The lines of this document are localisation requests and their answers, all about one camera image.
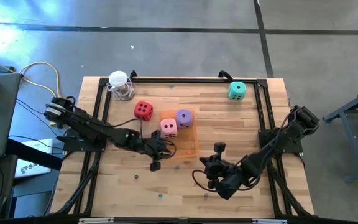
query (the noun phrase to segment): wooden tabletop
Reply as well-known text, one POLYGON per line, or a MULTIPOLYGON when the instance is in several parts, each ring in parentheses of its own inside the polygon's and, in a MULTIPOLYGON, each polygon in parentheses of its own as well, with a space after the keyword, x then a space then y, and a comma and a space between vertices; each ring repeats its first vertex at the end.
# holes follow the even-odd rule
MULTIPOLYGON (((78 107, 89 114, 93 113, 99 78, 83 79, 78 107)), ((290 110, 284 81, 281 78, 268 78, 267 81, 276 126, 280 126, 290 110)), ((223 141, 226 143, 223 158, 237 162, 244 155, 260 150, 257 140, 259 120, 254 88, 247 85, 246 97, 242 101, 229 100, 228 88, 228 84, 176 83, 171 86, 169 83, 139 83, 136 96, 131 101, 111 99, 108 122, 114 125, 134 118, 135 104, 147 101, 154 106, 152 120, 143 122, 143 133, 147 137, 159 127, 159 110, 193 108, 200 144, 199 156, 214 154, 214 143, 223 141)), ((105 92, 99 119, 104 108, 105 92)), ((263 91, 260 94, 265 110, 263 91)), ((123 127, 139 130, 139 123, 132 122, 123 127)), ((63 161, 51 212, 61 208, 77 188, 83 157, 84 152, 76 152, 63 161)), ((237 191, 229 200, 224 200, 217 193, 206 192, 193 182, 191 172, 204 169, 197 157, 162 160, 162 168, 157 172, 149 171, 150 162, 148 156, 117 149, 108 143, 100 162, 92 216, 274 217, 266 170, 252 190, 237 191), (208 198, 204 197, 205 193, 209 193, 208 198)), ((302 206, 313 213, 301 161, 294 155, 285 154, 283 163, 288 187, 302 206)), ((203 174, 197 174, 196 178, 206 185, 207 179, 203 174)), ((284 211, 281 191, 278 190, 278 194, 280 208, 284 211)), ((88 187, 85 189, 82 209, 87 195, 88 187)))

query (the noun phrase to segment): orange transparent tray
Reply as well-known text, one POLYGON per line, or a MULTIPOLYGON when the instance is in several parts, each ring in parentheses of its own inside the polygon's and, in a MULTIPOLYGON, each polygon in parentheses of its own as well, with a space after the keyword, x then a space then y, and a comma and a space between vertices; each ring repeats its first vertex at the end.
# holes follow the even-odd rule
POLYGON ((177 110, 162 110, 159 111, 160 121, 163 119, 173 118, 175 119, 176 112, 178 110, 190 110, 193 124, 190 128, 178 128, 178 135, 174 138, 168 138, 177 147, 177 153, 172 159, 180 159, 184 157, 196 157, 198 156, 198 137, 195 114, 193 109, 181 108, 177 110))

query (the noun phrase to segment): concrete floor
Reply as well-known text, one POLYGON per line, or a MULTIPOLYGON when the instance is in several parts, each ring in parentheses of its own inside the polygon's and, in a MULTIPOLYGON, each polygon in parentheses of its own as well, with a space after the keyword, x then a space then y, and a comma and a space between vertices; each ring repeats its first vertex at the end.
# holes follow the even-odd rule
MULTIPOLYGON (((266 29, 358 30, 358 0, 259 2, 266 29)), ((0 0, 0 22, 258 28, 251 0, 0 0)), ((267 35, 267 44, 274 77, 285 79, 292 105, 305 105, 322 117, 356 97, 358 36, 267 35)), ((83 76, 109 75, 115 70, 129 73, 134 69, 142 76, 207 77, 216 76, 220 70, 235 77, 267 76, 259 34, 0 29, 0 62, 21 68, 39 60, 58 68, 62 93, 75 97, 83 76)), ((55 75, 46 66, 31 68, 27 76, 55 88, 55 75)), ((40 111, 51 97, 48 91, 28 83, 21 85, 18 96, 40 111)), ((15 110, 11 134, 39 139, 53 137, 48 128, 20 107, 15 110)), ((358 221, 358 181, 347 184, 342 179, 342 175, 353 173, 356 166, 341 124, 322 122, 314 135, 304 138, 303 147, 315 213, 326 218, 358 221)), ((36 195, 32 197, 34 204, 41 200, 36 195)), ((31 209, 19 210, 18 217, 40 215, 31 209)))

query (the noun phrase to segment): black metal frame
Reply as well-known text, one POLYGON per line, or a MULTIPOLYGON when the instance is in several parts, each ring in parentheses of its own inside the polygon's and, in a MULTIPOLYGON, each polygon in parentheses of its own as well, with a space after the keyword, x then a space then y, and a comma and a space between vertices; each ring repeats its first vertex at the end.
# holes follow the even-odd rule
MULTIPOLYGON (((256 100, 256 104, 257 104, 260 129, 266 130, 266 125, 265 125, 265 120, 264 120, 264 111, 262 108, 262 102, 261 102, 261 97, 260 97, 260 88, 262 88, 263 93, 264 93, 264 98, 266 101, 266 109, 267 109, 269 125, 270 125, 271 129, 273 129, 275 127, 273 109, 272 109, 272 104, 271 104, 270 95, 269 95, 269 87, 267 85, 266 79, 248 79, 248 78, 233 79, 230 77, 230 75, 228 73, 226 73, 224 71, 221 71, 219 73, 219 75, 218 75, 219 78, 167 78, 167 77, 163 77, 163 78, 135 78, 136 76, 137 76, 136 72, 132 71, 132 73, 130 75, 130 79, 134 83, 231 83, 233 81, 238 81, 238 82, 243 82, 245 84, 251 84, 254 87, 254 91, 255 91, 255 100, 256 100)), ((98 92, 96 95, 94 111, 93 111, 94 117, 98 116, 103 88, 106 86, 107 83, 108 83, 108 78, 100 78, 99 83, 98 83, 98 92)), ((103 117, 102 117, 103 121, 107 121, 110 99, 111 99, 111 92, 108 92, 107 96, 106 96, 105 104, 104 104, 104 109, 103 109, 103 117)), ((80 182, 87 173, 89 161, 90 161, 90 155, 91 155, 91 152, 85 153, 83 167, 82 167, 81 175, 80 175, 80 182)), ((278 168, 279 176, 285 182, 285 174, 284 174, 284 170, 283 170, 281 155, 277 155, 276 160, 277 160, 277 168, 278 168)), ((273 163, 272 163, 272 161, 269 161, 267 169, 268 169, 268 179, 269 179, 269 184, 270 184, 270 193, 272 196, 273 211, 274 211, 275 217, 279 217, 280 215, 282 215, 282 212, 281 212, 280 206, 278 204, 278 197, 277 197, 277 190, 275 187, 275 181, 271 175, 272 167, 273 167, 273 163)), ((92 210, 92 203, 93 203, 96 180, 97 180, 97 173, 91 180, 91 187, 89 188, 88 200, 86 203, 86 208, 84 210, 84 213, 88 214, 88 215, 91 214, 91 210, 92 210)), ((287 200, 285 195, 283 195, 283 197, 284 197, 284 202, 285 202, 286 214, 291 215, 292 212, 291 212, 290 203, 287 200)), ((82 201, 82 194, 75 203, 74 214, 80 213, 81 201, 82 201)))

